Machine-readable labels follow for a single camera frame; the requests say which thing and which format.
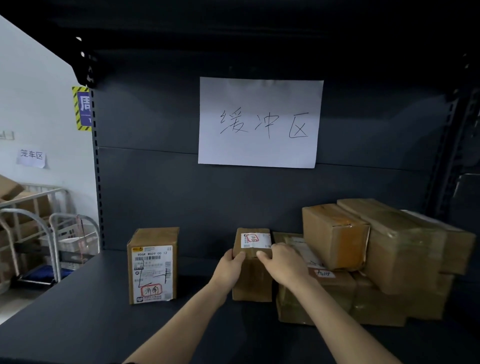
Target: white wall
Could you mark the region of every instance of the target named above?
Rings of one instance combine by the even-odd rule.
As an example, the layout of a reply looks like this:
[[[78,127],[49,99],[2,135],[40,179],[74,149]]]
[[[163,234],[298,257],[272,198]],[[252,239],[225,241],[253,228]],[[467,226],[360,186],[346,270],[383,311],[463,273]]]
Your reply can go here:
[[[17,182],[61,186],[77,213],[98,221],[92,135],[78,131],[70,65],[0,16],[0,174]],[[47,155],[47,168],[16,164],[19,149]]]

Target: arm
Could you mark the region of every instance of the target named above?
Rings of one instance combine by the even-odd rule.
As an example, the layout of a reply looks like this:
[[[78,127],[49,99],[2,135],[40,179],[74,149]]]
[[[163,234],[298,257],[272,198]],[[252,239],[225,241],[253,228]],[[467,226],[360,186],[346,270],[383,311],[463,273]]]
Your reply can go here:
[[[243,252],[232,259],[232,249],[228,250],[220,259],[210,282],[124,363],[188,363],[213,314],[223,305],[237,282],[244,259]]]
[[[401,364],[308,274],[292,247],[273,244],[272,253],[272,259],[264,252],[257,256],[272,277],[297,297],[338,364]]]

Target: red stamp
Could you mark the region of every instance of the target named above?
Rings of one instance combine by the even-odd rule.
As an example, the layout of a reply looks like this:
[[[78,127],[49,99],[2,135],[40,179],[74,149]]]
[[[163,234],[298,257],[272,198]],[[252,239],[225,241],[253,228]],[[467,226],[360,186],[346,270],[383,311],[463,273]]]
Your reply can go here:
[[[161,293],[162,293],[162,285],[160,283],[149,284],[147,286],[142,287],[142,297],[156,296]]]
[[[260,239],[258,239],[257,234],[246,234],[245,239],[247,240],[248,243],[259,242],[260,241]]]

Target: yellow and black striped sign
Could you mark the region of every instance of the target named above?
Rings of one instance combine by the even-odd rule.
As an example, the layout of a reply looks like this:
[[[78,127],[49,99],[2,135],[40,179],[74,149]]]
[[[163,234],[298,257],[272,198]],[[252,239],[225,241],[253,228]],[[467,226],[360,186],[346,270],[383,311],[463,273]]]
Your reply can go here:
[[[77,130],[90,132],[92,130],[92,110],[88,87],[73,86],[72,92]]]

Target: hand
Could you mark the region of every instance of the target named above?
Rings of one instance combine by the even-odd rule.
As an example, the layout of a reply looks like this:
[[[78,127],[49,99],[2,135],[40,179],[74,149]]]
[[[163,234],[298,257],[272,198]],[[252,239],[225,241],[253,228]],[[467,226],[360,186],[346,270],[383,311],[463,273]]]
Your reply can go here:
[[[245,252],[238,253],[235,259],[232,259],[232,249],[227,250],[218,262],[209,284],[226,296],[237,283],[244,260]]]
[[[262,251],[257,251],[257,257],[272,278],[290,290],[310,277],[303,258],[285,243],[272,244],[272,259]]]

